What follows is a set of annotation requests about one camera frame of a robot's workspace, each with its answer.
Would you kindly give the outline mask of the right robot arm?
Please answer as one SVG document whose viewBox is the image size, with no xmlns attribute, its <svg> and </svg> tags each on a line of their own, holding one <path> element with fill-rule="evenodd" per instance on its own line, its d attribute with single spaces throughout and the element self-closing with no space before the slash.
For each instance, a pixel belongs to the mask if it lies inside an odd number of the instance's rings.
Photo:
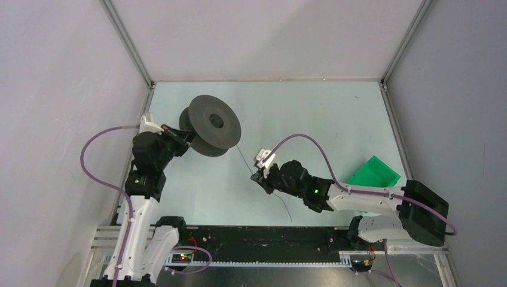
<svg viewBox="0 0 507 287">
<path fill-rule="evenodd" d="M 347 240 L 356 250 L 384 239 L 413 239 L 423 245 L 442 247 L 449 235 L 446 223 L 449 204 L 416 180 L 390 188 L 348 185 L 313 176 L 296 160 L 281 167 L 261 166 L 251 180 L 267 194 L 274 191 L 289 194 L 317 213 L 324 210 L 374 213 L 351 220 Z"/>
</svg>

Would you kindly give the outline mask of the dark grey cable spool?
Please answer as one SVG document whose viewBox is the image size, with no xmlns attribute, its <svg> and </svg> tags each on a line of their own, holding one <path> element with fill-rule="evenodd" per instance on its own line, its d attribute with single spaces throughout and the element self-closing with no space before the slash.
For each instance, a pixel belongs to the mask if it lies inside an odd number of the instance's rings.
<svg viewBox="0 0 507 287">
<path fill-rule="evenodd" d="M 181 112 L 179 128 L 195 134 L 190 147 L 207 157 L 224 155 L 242 136 L 240 121 L 232 108 L 208 94 L 195 97 Z"/>
</svg>

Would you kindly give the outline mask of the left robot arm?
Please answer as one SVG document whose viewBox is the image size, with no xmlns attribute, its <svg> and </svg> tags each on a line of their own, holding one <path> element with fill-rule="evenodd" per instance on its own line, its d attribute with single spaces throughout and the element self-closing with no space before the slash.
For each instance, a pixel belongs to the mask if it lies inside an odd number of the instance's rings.
<svg viewBox="0 0 507 287">
<path fill-rule="evenodd" d="M 170 251 L 188 244 L 185 221 L 178 216 L 161 218 L 151 242 L 147 238 L 166 183 L 164 169 L 174 157 L 188 151 L 195 136 L 195 132 L 165 124 L 140 124 L 132 140 L 133 160 L 123 188 L 88 173 L 94 181 L 119 191 L 127 204 L 111 261 L 103 277 L 93 279 L 91 286 L 155 286 Z"/>
</svg>

